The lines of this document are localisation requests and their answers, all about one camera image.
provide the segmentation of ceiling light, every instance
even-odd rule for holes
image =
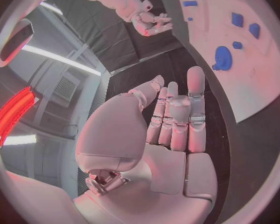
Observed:
[[[92,69],[88,66],[84,66],[78,62],[75,62],[73,60],[70,60],[68,58],[65,58],[63,56],[59,56],[57,54],[54,54],[52,52],[49,52],[49,51],[45,51],[45,50],[42,50],[42,49],[39,49],[37,47],[33,47],[33,46],[29,46],[29,45],[25,45],[22,50],[24,51],[29,51],[29,52],[32,52],[32,53],[35,53],[35,54],[38,54],[38,55],[41,55],[41,56],[46,56],[48,58],[51,58],[51,59],[54,59],[56,61],[60,61],[60,62],[63,62],[63,63],[66,63],[68,65],[71,65],[71,66],[74,66],[76,68],[79,68],[81,70],[84,70],[84,71],[87,71],[87,72],[90,72],[92,74],[95,74],[97,76],[101,76],[101,72],[99,71],[96,71],[95,69]]]
[[[25,135],[25,136],[9,136],[4,142],[5,145],[19,145],[19,144],[30,144],[36,143],[36,135]]]
[[[60,14],[60,15],[63,15],[63,13],[62,13],[61,10],[59,10],[58,8],[52,6],[51,4],[48,4],[48,3],[46,3],[46,2],[41,2],[40,5],[46,7],[46,8],[48,8],[48,9],[50,9],[50,10],[52,10],[52,11],[54,11],[54,12]]]

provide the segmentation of blue object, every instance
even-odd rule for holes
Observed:
[[[255,37],[256,39],[260,36],[261,27],[257,23],[250,24],[249,32]]]
[[[231,20],[232,24],[238,27],[243,27],[243,21],[244,21],[243,15],[233,12],[231,18],[232,18]]]
[[[228,71],[232,66],[232,56],[226,46],[219,46],[215,53],[216,64],[212,66],[215,71]]]
[[[184,1],[183,6],[197,6],[197,1]]]
[[[238,42],[238,41],[234,41],[234,42],[232,43],[232,46],[233,46],[233,48],[235,48],[235,49],[242,49],[242,48],[243,48],[243,45],[241,44],[241,42]]]

